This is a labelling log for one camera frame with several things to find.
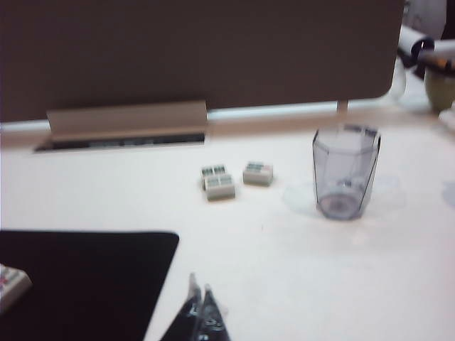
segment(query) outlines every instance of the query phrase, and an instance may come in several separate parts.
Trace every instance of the transparent cup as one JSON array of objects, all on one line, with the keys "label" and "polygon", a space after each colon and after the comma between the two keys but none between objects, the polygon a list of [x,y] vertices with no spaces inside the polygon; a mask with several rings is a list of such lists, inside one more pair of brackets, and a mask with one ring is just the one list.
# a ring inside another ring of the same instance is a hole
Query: transparent cup
[{"label": "transparent cup", "polygon": [[313,139],[317,208],[328,218],[362,215],[371,196],[380,135],[367,126],[319,129]]}]

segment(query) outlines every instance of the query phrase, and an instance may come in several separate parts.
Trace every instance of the desk surface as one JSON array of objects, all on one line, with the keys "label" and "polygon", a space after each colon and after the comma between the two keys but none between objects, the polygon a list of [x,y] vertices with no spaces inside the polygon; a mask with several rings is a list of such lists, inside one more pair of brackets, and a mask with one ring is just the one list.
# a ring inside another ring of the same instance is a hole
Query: desk surface
[{"label": "desk surface", "polygon": [[[98,151],[34,153],[48,131],[4,130],[1,227],[177,232],[146,340],[163,335],[192,271],[232,340],[455,339],[455,137],[421,84],[400,103],[326,114],[211,121],[204,145]],[[311,140],[334,121],[382,133],[372,200],[352,222],[315,208]],[[249,160],[274,164],[270,188],[242,184]],[[206,201],[199,172],[213,163],[236,179],[234,200]]]}]

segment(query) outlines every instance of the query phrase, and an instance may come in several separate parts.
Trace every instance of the black mouse pad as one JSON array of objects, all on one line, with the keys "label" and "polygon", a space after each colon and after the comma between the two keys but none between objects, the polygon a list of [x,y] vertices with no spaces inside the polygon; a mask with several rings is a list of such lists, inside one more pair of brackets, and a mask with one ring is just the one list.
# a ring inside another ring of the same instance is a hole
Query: black mouse pad
[{"label": "black mouse pad", "polygon": [[0,263],[33,287],[0,340],[144,339],[178,244],[172,233],[0,232]]}]

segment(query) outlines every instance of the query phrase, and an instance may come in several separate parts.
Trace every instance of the green mug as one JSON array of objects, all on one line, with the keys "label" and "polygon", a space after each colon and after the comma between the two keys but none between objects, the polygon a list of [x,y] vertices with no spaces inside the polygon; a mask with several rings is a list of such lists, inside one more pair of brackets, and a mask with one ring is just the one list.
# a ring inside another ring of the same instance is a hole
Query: green mug
[{"label": "green mug", "polygon": [[450,108],[455,101],[455,53],[422,51],[419,64],[425,66],[425,90],[433,109]]}]

